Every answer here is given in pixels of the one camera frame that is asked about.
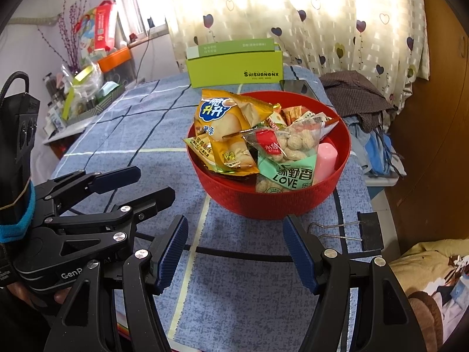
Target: green box lid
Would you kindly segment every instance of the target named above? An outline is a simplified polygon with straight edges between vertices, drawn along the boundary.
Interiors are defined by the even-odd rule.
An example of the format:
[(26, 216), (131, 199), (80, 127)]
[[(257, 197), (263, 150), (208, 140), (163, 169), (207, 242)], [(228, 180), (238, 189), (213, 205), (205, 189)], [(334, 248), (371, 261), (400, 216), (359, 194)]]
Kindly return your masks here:
[(274, 50), (275, 44), (273, 38), (253, 38), (247, 40), (224, 41), (192, 46), (187, 48), (186, 54), (187, 59), (192, 60), (194, 58), (209, 57), (211, 55)]

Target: hand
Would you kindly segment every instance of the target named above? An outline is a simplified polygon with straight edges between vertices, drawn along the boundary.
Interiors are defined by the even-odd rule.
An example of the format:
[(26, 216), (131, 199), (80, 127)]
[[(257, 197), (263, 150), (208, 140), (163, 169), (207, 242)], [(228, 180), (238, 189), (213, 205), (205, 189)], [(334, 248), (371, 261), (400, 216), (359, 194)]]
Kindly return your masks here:
[[(29, 306), (33, 307), (31, 302), (32, 293), (28, 291), (28, 289), (20, 282), (15, 282), (9, 284), (6, 288), (10, 290), (10, 292), (15, 295), (17, 298), (21, 299), (23, 302), (27, 303)], [(71, 287), (59, 290), (54, 294), (54, 299), (57, 303), (63, 304), (65, 302), (65, 298), (69, 293)]]

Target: blue gripper pad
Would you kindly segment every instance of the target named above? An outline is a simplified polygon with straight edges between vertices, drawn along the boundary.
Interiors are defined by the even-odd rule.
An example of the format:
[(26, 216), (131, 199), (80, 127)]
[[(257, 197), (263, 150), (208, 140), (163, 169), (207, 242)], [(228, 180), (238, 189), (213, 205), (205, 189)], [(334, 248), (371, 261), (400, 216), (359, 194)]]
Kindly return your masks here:
[(168, 247), (158, 263), (158, 277), (155, 286), (162, 292), (166, 287), (171, 285), (174, 273), (176, 272), (179, 259), (181, 259), (182, 251), (186, 246), (189, 235), (189, 225), (187, 218), (182, 217), (173, 237), (168, 243)]
[(134, 165), (118, 169), (117, 171), (106, 172), (102, 175), (96, 175), (89, 189), (90, 192), (103, 194), (110, 190), (136, 183), (140, 177), (142, 177), (142, 172), (139, 167)]
[(314, 274), (314, 262), (294, 223), (289, 217), (283, 220), (283, 239), (296, 266), (301, 283), (311, 293), (317, 294), (319, 284)]

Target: red bowl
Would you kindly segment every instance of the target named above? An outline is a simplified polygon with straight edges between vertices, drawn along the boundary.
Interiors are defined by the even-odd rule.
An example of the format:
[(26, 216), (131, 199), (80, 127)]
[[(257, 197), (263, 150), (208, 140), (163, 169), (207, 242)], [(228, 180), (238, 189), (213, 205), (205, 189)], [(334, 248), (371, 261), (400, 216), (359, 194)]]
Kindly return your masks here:
[[(243, 95), (272, 104), (280, 103), (282, 107), (301, 105), (312, 112), (322, 111), (331, 118), (338, 117), (332, 109), (305, 95), (284, 91), (255, 91)], [(195, 131), (192, 125), (188, 137), (193, 136), (195, 136)], [(203, 188), (222, 207), (258, 220), (281, 220), (288, 214), (307, 213), (324, 202), (334, 191), (349, 158), (351, 147), (349, 130), (342, 119), (323, 140), (323, 143), (330, 143), (337, 150), (336, 171), (329, 178), (309, 188), (285, 193), (257, 193), (256, 175), (251, 175), (245, 180), (238, 180), (210, 172), (196, 154), (189, 147), (187, 149)]]

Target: blue checkered bedsheet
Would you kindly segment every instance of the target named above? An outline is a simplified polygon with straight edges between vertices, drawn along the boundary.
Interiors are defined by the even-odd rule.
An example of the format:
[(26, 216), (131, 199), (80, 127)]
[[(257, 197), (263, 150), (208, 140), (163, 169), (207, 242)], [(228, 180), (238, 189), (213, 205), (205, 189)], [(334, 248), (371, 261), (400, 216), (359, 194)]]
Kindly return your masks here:
[[(285, 79), (305, 79), (328, 105), (319, 79), (301, 67), (286, 67)], [(279, 90), (278, 84), (214, 86), (234, 93)], [(146, 83), (127, 91), (87, 127), (60, 161), (54, 177), (86, 169), (110, 171), (137, 165), (136, 184), (92, 195), (75, 208), (84, 213), (110, 210), (115, 203), (166, 185), (176, 191), (173, 206), (139, 225), (149, 235), (162, 234), (172, 218), (189, 222), (188, 242), (173, 284), (155, 297), (163, 328), (171, 339), (206, 352), (297, 351), (308, 328), (317, 298), (301, 285), (293, 263), (259, 262), (195, 252), (195, 247), (271, 255), (288, 255), (281, 221), (256, 221), (233, 214), (211, 200), (200, 185), (182, 139), (192, 124), (201, 89), (191, 88), (187, 74)], [(350, 157), (337, 189), (325, 202), (302, 216), (303, 223), (324, 225), (357, 220), (372, 211), (361, 168)], [(326, 230), (315, 227), (315, 234)], [(359, 237), (357, 225), (343, 228)], [(339, 230), (327, 229), (339, 235)], [(361, 243), (324, 237), (324, 246), (362, 254)], [(138, 239), (135, 248), (148, 242)], [(339, 351), (349, 349), (355, 319), (356, 290), (350, 294), (349, 326)], [(124, 312), (118, 300), (118, 310)]]

